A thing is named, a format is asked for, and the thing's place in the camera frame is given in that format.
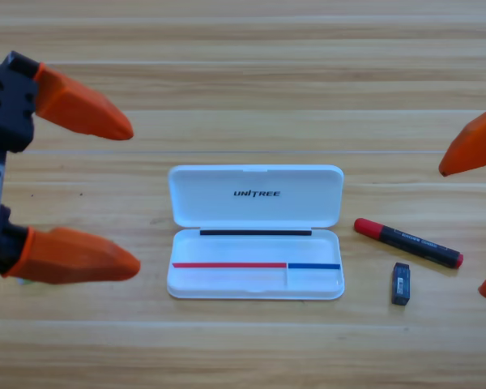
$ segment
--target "blue line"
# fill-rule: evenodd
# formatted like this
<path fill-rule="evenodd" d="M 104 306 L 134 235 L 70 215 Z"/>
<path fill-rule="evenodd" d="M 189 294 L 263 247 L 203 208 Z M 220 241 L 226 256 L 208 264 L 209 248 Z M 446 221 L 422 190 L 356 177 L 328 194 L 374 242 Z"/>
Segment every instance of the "blue line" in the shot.
<path fill-rule="evenodd" d="M 337 263 L 289 263 L 288 269 L 331 269 L 340 270 Z"/>

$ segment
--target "white case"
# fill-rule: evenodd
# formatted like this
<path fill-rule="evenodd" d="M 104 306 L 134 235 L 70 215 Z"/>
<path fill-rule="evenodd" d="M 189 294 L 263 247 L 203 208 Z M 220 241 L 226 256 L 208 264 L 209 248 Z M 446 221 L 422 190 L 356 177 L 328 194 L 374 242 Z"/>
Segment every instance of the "white case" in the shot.
<path fill-rule="evenodd" d="M 339 220 L 342 189 L 343 172 L 332 165 L 173 168 L 169 190 L 174 220 L 196 229 L 175 235 L 169 293 L 216 299 L 340 297 L 344 277 L 339 239 L 323 228 Z M 200 233 L 212 230 L 218 234 Z M 273 267 L 283 263 L 286 267 Z"/>

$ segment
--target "black marker barrel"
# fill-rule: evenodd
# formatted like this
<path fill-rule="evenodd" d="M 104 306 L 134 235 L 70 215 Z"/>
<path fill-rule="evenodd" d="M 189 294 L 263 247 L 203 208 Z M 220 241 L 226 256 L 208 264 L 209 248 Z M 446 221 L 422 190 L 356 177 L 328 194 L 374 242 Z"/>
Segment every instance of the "black marker barrel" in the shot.
<path fill-rule="evenodd" d="M 440 246 L 371 220 L 356 219 L 355 230 L 389 246 L 418 255 L 446 267 L 457 269 L 463 264 L 463 255 L 456 250 Z"/>

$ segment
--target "case lid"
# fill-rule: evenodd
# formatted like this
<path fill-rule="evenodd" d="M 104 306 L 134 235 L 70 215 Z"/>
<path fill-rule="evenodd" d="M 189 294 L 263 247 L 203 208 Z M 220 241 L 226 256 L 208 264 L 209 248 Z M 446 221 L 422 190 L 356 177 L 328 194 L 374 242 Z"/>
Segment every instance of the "case lid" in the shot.
<path fill-rule="evenodd" d="M 337 223 L 343 172 L 333 165 L 195 165 L 169 172 L 183 227 L 309 229 Z"/>

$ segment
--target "black strip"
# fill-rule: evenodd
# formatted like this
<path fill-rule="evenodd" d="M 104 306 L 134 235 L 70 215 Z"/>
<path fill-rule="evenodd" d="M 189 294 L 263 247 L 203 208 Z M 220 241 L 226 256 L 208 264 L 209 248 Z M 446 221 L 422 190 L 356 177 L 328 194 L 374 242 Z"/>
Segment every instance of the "black strip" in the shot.
<path fill-rule="evenodd" d="M 40 63 L 25 57 L 20 53 L 11 51 L 2 62 L 2 66 L 5 66 L 11 71 L 15 71 L 16 73 L 20 73 L 29 79 L 34 79 L 34 76 L 40 67 Z"/>
<path fill-rule="evenodd" d="M 309 230 L 260 230 L 260 229 L 201 229 L 200 235 L 296 235 L 311 236 Z"/>

